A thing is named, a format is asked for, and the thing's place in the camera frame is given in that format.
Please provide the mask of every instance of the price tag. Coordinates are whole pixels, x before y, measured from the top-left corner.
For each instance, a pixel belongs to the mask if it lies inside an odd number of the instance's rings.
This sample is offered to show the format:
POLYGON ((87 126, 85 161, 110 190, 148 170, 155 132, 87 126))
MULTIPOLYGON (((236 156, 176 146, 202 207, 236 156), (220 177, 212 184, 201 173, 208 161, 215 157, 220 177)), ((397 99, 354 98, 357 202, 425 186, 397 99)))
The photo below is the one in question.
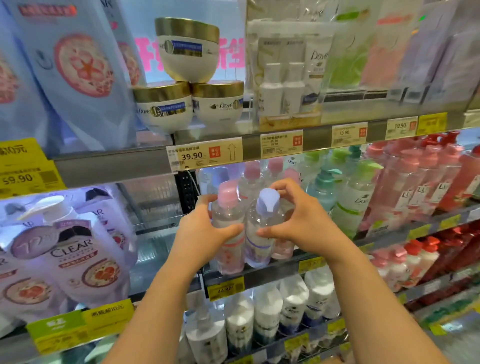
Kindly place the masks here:
POLYGON ((408 233, 407 240, 415 240, 415 239, 421 238, 422 236, 427 236, 430 232, 431 227, 432 226, 428 224, 428 225, 423 225, 423 226, 420 226, 419 228, 410 230, 410 232, 408 233))
POLYGON ((480 110, 465 113, 465 121, 463 122, 463 129, 480 127, 480 110))
POLYGON ((452 282, 458 282, 459 280, 468 278, 474 274, 474 271, 472 268, 467 268, 464 270, 461 270, 459 272, 456 272, 453 277, 452 277, 452 282))
POLYGON ((328 324, 328 333, 333 334, 336 332, 340 332, 346 328, 345 326, 345 319, 341 318, 331 324, 328 324))
POLYGON ((81 311, 73 311, 27 325, 41 355, 71 349, 89 342, 86 323, 81 311))
POLYGON ((130 299, 82 312, 91 340, 120 334, 132 319, 135 309, 130 299))
POLYGON ((472 221, 476 221, 476 220, 480 220, 480 208, 477 208, 476 210, 470 211, 470 213, 468 215, 467 222, 472 222, 472 221))
POLYGON ((397 296, 396 298, 401 304, 406 304, 408 302, 407 294, 402 293, 401 295, 397 296))
POLYGON ((0 166, 45 162, 47 157, 35 138, 0 143, 0 166))
POLYGON ((442 327, 442 325, 430 325, 430 331, 432 334, 435 336, 445 336, 448 335, 448 333, 445 331, 445 329, 442 327))
POLYGON ((462 218, 462 215, 455 215, 455 216, 452 216, 451 218, 446 218, 445 220, 440 222, 439 231, 451 229, 458 226, 458 223, 460 222, 461 218, 462 218))
POLYGON ((447 115, 448 113, 441 112, 439 114, 420 116, 417 135, 443 133, 447 130, 447 115))
POLYGON ((303 152, 303 130, 261 135, 261 159, 303 152))
POLYGON ((332 126, 332 148, 357 146, 367 142, 368 123, 332 126))
POLYGON ((343 352, 349 351, 350 348, 351 348, 350 342, 346 342, 346 343, 340 345, 340 350, 343 351, 343 352))
POLYGON ((245 356, 244 358, 238 359, 231 364, 253 364, 253 355, 245 356))
POLYGON ((309 341, 308 333, 288 339, 285 341, 285 351, 294 352, 296 349, 302 347, 302 345, 306 347, 309 341))
POLYGON ((373 248, 374 245, 375 245, 375 243, 370 243, 370 244, 361 246, 361 247, 360 247, 360 250, 361 250, 364 254, 368 254, 368 253, 370 252, 370 250, 372 250, 372 248, 373 248))
POLYGON ((241 137, 167 146, 172 172, 243 162, 241 137))
POLYGON ((387 121, 385 140, 393 140, 415 136, 418 125, 418 116, 411 118, 390 119, 387 121))
POLYGON ((442 286, 442 281, 439 279, 434 280, 433 282, 427 283, 423 288, 423 295, 426 296, 432 292, 437 292, 442 286))
POLYGON ((313 358, 310 358, 309 360, 307 360, 306 364, 319 364, 320 362, 322 361, 321 357, 319 355, 317 356, 314 356, 313 358))
POLYGON ((65 190, 55 163, 44 160, 0 169, 0 198, 65 190))
POLYGON ((245 280, 243 276, 229 280, 224 283, 215 284, 207 288, 210 302, 233 296, 234 294, 245 290, 245 280))
POLYGON ((303 274, 310 270, 324 267, 326 265, 325 259, 322 256, 317 258, 302 260, 299 262, 299 274, 303 274))

